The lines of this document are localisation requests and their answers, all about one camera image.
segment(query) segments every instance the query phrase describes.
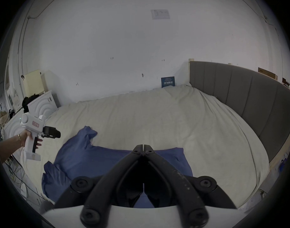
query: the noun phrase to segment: paper notice on wall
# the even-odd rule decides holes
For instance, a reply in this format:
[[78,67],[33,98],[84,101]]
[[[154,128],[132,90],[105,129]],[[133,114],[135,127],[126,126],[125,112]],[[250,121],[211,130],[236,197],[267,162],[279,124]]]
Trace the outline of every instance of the paper notice on wall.
[[169,12],[166,9],[151,10],[152,19],[170,19]]

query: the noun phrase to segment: white handheld device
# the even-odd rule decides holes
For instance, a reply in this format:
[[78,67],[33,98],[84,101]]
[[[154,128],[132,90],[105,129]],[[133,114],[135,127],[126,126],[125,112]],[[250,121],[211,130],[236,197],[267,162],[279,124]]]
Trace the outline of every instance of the white handheld device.
[[21,126],[31,132],[32,139],[27,137],[24,147],[24,158],[40,161],[41,156],[35,152],[38,135],[49,138],[60,138],[61,133],[52,127],[44,127],[45,116],[39,118],[26,112],[21,117]]

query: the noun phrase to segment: blue cloth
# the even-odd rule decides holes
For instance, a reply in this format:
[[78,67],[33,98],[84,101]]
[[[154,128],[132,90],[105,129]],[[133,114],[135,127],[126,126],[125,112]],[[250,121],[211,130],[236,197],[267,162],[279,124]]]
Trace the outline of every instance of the blue cloth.
[[[85,126],[61,147],[56,155],[54,164],[47,162],[44,165],[45,173],[43,173],[42,177],[42,189],[44,194],[52,201],[56,202],[58,200],[75,177],[104,175],[118,161],[131,152],[131,150],[111,150],[92,146],[90,139],[96,135],[96,131]],[[155,152],[171,163],[182,174],[192,176],[183,148],[157,150]],[[143,192],[134,207],[153,208],[153,205]]]

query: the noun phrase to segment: cardboard box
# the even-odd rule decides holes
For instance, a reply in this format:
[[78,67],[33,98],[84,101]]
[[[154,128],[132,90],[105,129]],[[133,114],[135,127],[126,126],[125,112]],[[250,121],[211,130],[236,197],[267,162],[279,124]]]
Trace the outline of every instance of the cardboard box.
[[276,74],[274,74],[274,73],[272,73],[270,71],[267,71],[267,70],[265,70],[263,68],[258,68],[258,72],[261,73],[261,74],[264,74],[264,75],[266,75],[268,77],[271,77],[271,78],[273,78],[275,80],[278,80],[278,76]]

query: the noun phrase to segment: bed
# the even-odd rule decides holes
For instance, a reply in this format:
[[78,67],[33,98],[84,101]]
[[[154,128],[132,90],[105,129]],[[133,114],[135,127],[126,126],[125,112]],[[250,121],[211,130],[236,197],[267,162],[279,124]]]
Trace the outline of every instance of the bed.
[[290,90],[237,66],[190,62],[190,84],[69,104],[46,125],[60,139],[44,139],[41,161],[21,164],[38,192],[44,164],[84,126],[98,132],[92,145],[132,150],[182,147],[193,176],[207,175],[237,207],[257,190],[290,137]]

